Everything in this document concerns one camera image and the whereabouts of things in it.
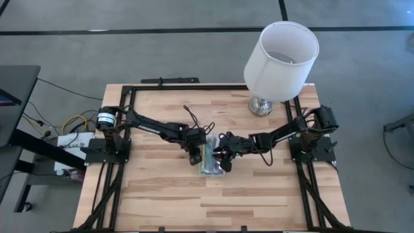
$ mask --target wooden table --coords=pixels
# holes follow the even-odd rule
[[[118,105],[121,88],[122,85],[108,85],[103,105]],[[287,123],[283,104],[274,103],[273,112],[259,118],[249,112],[249,98],[248,91],[138,91],[135,110],[161,122],[192,126],[189,114],[182,108],[186,104],[201,126],[215,122],[212,133],[231,131],[242,137],[272,131]],[[303,88],[300,101],[302,107],[319,106],[314,85]],[[268,167],[259,155],[245,155],[233,161],[232,172],[217,178],[201,177],[198,166],[190,166],[188,155],[177,144],[138,129],[131,130],[131,139],[133,145],[125,166],[116,231],[158,230],[158,227],[240,230],[242,225],[249,230],[306,230],[296,165],[290,159],[287,141],[273,149],[273,166]],[[326,162],[315,162],[314,166],[321,198],[342,223],[349,225],[336,171]],[[101,164],[93,164],[87,169],[74,227],[91,213],[100,167]],[[317,225],[314,203],[310,196],[309,199]],[[110,200],[104,227],[108,226],[111,204]]]

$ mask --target silver lamp base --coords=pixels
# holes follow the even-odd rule
[[[265,117],[272,111],[272,105],[271,101],[253,96],[248,103],[248,109],[257,117]]]

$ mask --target floor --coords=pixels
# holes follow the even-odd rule
[[[308,27],[413,26],[411,0],[285,0],[289,20]],[[276,0],[11,0],[0,31],[263,27],[281,21]],[[391,160],[382,126],[414,112],[414,31],[315,32],[320,55],[307,82],[334,109],[331,135],[352,226],[409,232],[414,228],[414,171]],[[39,77],[102,97],[107,83],[199,77],[243,82],[259,32],[0,36],[1,65],[40,65]],[[30,99],[53,124],[100,102],[39,82]],[[26,113],[36,116],[32,107]],[[19,127],[36,132],[22,122]],[[405,130],[386,135],[395,157],[414,167]],[[23,157],[30,160],[31,155]],[[50,232],[72,227],[81,186],[39,186],[31,212],[12,213],[25,174],[14,175],[0,206],[1,232]]]

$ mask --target mounting plate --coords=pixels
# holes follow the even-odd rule
[[[300,138],[292,137],[289,139],[289,146],[292,154],[292,160],[301,160],[303,153],[301,152]],[[329,150],[332,147],[332,141],[330,137],[322,137],[318,140],[318,147],[313,152],[313,161],[331,162],[335,161],[334,150]]]
[[[91,139],[89,141],[86,153],[85,163],[92,164],[94,162],[113,162],[124,163],[129,160],[129,152],[131,151],[131,139],[123,140],[122,149],[118,153],[108,153],[105,151],[105,139]]]

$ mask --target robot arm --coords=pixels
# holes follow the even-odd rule
[[[190,164],[196,165],[202,161],[200,145],[206,143],[206,135],[213,129],[214,123],[201,128],[198,126],[197,118],[193,113],[184,106],[193,120],[195,125],[190,128],[187,124],[181,123],[162,123],[146,116],[139,115],[133,110],[123,110],[120,107],[103,107],[99,110],[96,128],[102,131],[106,139],[106,152],[117,153],[122,149],[122,141],[125,140],[120,136],[120,132],[127,128],[138,128],[160,136],[161,139],[177,143],[190,154]],[[115,125],[116,114],[125,115],[125,120],[121,124]]]
[[[306,121],[306,118],[314,115],[313,120]],[[314,121],[312,127],[308,122]],[[232,169],[231,161],[236,156],[242,157],[246,154],[260,154],[271,152],[272,148],[282,140],[292,137],[298,133],[301,134],[301,148],[304,153],[309,153],[314,144],[320,137],[332,133],[338,128],[331,108],[321,106],[311,109],[306,115],[296,117],[291,123],[288,123],[270,133],[255,133],[248,138],[238,137],[231,132],[225,135],[221,134],[219,147],[214,149],[216,152],[213,156],[220,160],[220,167],[230,172]]]

